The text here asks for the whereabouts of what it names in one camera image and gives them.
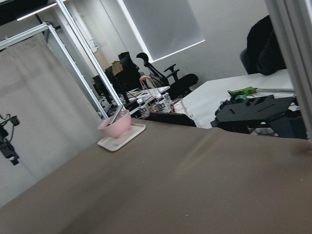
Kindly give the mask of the pink bowl with cubes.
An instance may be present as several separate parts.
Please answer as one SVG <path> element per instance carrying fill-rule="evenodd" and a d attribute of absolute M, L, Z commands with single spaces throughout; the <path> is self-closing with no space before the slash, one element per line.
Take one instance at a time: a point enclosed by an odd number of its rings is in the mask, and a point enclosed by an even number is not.
<path fill-rule="evenodd" d="M 122 110 L 114 123 L 110 124 L 113 117 L 104 120 L 99 126 L 98 130 L 107 137 L 120 137 L 128 131 L 131 125 L 131 115 L 129 110 Z"/>

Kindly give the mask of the black office chair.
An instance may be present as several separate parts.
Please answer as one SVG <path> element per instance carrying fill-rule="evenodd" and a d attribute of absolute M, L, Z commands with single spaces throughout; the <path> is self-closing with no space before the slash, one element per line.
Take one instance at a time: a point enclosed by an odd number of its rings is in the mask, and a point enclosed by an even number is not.
<path fill-rule="evenodd" d="M 149 62 L 149 57 L 146 53 L 138 53 L 136 55 L 136 58 L 140 58 L 143 60 L 143 65 L 148 68 L 153 75 L 159 78 L 159 82 L 161 84 L 163 84 L 164 86 L 170 86 L 167 91 L 172 99 L 185 97 L 190 92 L 192 92 L 190 88 L 196 85 L 198 82 L 198 76 L 192 73 L 178 78 L 177 73 L 179 69 L 174 69 L 174 66 L 176 66 L 176 64 L 173 64 L 164 70 L 164 72 L 170 71 L 170 74 L 165 76 Z"/>

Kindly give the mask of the cream plastic tray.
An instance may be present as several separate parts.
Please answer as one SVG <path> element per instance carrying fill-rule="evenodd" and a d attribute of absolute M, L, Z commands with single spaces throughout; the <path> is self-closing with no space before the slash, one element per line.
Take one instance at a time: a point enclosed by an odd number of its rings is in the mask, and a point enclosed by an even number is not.
<path fill-rule="evenodd" d="M 129 130 L 122 136 L 117 138 L 105 136 L 99 140 L 97 144 L 110 152 L 115 152 L 142 133 L 145 129 L 145 124 L 132 123 Z"/>

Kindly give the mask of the seated person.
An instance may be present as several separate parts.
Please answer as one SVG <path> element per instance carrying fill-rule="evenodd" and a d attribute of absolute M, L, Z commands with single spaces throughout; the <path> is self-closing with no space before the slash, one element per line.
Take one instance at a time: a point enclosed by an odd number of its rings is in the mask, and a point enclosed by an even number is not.
<path fill-rule="evenodd" d="M 247 52 L 257 71 L 263 75 L 268 76 L 286 69 L 269 15 L 250 29 L 247 36 Z"/>

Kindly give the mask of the green handled reach grabber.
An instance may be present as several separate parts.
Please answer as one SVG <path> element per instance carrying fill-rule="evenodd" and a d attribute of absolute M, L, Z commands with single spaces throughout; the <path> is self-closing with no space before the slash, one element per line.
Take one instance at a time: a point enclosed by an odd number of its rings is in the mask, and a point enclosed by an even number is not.
<path fill-rule="evenodd" d="M 254 87 L 247 87 L 239 90 L 230 91 L 228 93 L 231 96 L 235 95 L 252 95 L 255 93 L 287 93 L 287 94 L 294 94 L 294 89 L 261 89 L 261 88 L 254 88 Z"/>

